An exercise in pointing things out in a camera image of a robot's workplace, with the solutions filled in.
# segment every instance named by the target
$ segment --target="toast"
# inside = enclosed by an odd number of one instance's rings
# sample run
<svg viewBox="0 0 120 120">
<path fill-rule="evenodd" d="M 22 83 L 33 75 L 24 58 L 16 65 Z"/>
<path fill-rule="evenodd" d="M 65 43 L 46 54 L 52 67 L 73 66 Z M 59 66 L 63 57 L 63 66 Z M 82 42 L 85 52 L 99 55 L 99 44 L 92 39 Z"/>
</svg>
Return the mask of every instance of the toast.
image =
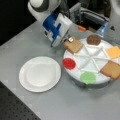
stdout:
<svg viewBox="0 0 120 120">
<path fill-rule="evenodd" d="M 108 61 L 100 72 L 113 80 L 117 80 L 120 77 L 120 65 L 113 61 Z"/>
<path fill-rule="evenodd" d="M 70 53 L 74 54 L 79 52 L 79 50 L 83 47 L 83 44 L 75 36 L 72 36 L 71 39 L 72 41 L 66 40 L 64 42 L 64 46 Z"/>
</svg>

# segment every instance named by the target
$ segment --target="gray table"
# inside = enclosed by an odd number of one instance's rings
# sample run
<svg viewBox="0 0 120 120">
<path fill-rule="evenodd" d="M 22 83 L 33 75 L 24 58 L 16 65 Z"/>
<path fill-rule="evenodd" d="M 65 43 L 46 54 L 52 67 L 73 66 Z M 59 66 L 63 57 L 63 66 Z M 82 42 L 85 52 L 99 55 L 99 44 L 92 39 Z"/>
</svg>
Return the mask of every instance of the gray table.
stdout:
<svg viewBox="0 0 120 120">
<path fill-rule="evenodd" d="M 77 87 L 61 65 L 65 49 L 51 48 L 38 22 L 25 29 L 0 47 L 0 80 L 42 120 L 119 120 L 120 81 L 105 88 L 87 90 Z M 70 31 L 78 38 L 91 32 Z M 29 59 L 49 56 L 60 65 L 60 82 L 44 93 L 25 90 L 19 82 L 19 70 Z"/>
</svg>

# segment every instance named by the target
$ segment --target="white robot casing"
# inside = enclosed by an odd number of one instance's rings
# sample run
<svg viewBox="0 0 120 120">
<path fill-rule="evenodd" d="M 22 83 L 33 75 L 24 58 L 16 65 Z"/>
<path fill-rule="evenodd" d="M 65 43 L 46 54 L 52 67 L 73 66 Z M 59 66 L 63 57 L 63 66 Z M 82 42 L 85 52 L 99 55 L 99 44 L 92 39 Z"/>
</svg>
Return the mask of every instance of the white robot casing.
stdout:
<svg viewBox="0 0 120 120">
<path fill-rule="evenodd" d="M 36 20 L 42 24 L 46 36 L 51 41 L 51 45 L 56 47 L 64 40 L 65 35 L 72 25 L 72 21 L 61 13 L 59 13 L 58 16 L 53 13 L 60 5 L 61 0 L 47 1 L 49 2 L 49 5 L 46 10 L 39 12 L 34 9 L 42 6 L 44 0 L 30 0 L 28 2 L 28 9 Z"/>
</svg>

